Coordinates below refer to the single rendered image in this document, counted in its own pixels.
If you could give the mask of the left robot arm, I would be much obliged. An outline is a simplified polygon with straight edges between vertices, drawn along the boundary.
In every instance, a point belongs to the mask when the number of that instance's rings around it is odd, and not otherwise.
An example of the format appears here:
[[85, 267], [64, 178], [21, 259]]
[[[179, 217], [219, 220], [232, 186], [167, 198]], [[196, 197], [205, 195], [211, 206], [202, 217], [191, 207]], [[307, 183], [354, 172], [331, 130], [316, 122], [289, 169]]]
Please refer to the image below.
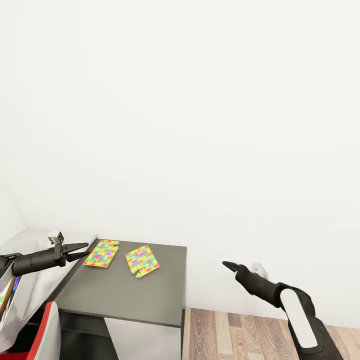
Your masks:
[[71, 253], [88, 247], [88, 242], [62, 244], [64, 236], [59, 230], [52, 229], [48, 234], [47, 249], [31, 254], [12, 253], [0, 255], [0, 294], [12, 280], [24, 274], [39, 272], [49, 268], [65, 267], [66, 262], [73, 262], [88, 256], [91, 251]]

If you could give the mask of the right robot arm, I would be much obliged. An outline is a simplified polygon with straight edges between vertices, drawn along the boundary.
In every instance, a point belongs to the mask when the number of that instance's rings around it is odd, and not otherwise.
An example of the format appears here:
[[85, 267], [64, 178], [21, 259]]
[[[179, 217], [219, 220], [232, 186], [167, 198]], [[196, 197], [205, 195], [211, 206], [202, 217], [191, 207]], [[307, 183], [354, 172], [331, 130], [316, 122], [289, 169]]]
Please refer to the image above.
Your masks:
[[282, 307], [299, 360], [343, 360], [323, 322], [316, 318], [312, 298], [303, 290], [282, 282], [268, 281], [269, 274], [260, 262], [244, 264], [224, 261], [235, 278], [252, 295]]

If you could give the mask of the jigsaw puzzle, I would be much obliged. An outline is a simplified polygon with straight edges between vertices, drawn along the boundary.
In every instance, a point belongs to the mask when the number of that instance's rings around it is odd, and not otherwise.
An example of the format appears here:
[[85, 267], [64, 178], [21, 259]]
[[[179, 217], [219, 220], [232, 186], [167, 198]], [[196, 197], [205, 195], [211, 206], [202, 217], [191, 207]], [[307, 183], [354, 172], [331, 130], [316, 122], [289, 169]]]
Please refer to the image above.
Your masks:
[[139, 270], [137, 278], [160, 267], [148, 245], [125, 254], [125, 257], [131, 273], [135, 274]]
[[114, 247], [114, 245], [117, 244], [119, 244], [117, 240], [101, 240], [93, 252], [88, 255], [88, 258], [83, 264], [88, 266], [107, 268], [117, 250], [119, 249], [118, 246]]

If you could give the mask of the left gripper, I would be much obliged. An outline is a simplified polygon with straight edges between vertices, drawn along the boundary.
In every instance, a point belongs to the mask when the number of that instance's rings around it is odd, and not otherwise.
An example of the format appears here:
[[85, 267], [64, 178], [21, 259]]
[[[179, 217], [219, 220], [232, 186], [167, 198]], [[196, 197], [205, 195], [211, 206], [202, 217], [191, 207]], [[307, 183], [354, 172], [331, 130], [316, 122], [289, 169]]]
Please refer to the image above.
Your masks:
[[88, 256], [91, 251], [71, 253], [88, 246], [88, 242], [71, 244], [57, 243], [54, 245], [54, 248], [34, 252], [31, 258], [31, 269], [34, 273], [57, 266], [60, 268], [65, 267], [66, 262], [71, 263]]

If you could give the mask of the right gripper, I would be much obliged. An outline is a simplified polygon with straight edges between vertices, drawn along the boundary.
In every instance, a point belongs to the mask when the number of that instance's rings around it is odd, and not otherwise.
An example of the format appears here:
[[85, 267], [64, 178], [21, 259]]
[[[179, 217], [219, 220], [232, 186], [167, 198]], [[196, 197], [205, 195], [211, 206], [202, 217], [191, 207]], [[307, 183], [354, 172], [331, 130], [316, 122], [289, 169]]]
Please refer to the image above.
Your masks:
[[236, 273], [235, 278], [252, 296], [262, 299], [261, 289], [266, 278], [250, 271], [244, 264], [230, 261], [224, 261], [223, 264]]

